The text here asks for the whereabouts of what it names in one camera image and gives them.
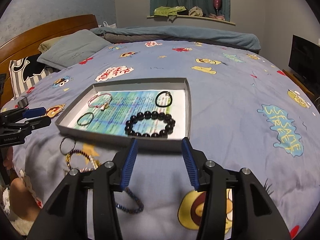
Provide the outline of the person left hand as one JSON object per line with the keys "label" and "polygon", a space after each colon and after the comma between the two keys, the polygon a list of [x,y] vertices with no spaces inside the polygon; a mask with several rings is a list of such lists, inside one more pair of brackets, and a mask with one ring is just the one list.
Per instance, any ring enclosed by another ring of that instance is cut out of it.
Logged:
{"label": "person left hand", "polygon": [[9,200],[12,211],[23,220],[33,222],[40,213],[40,207],[20,178],[11,182]]}

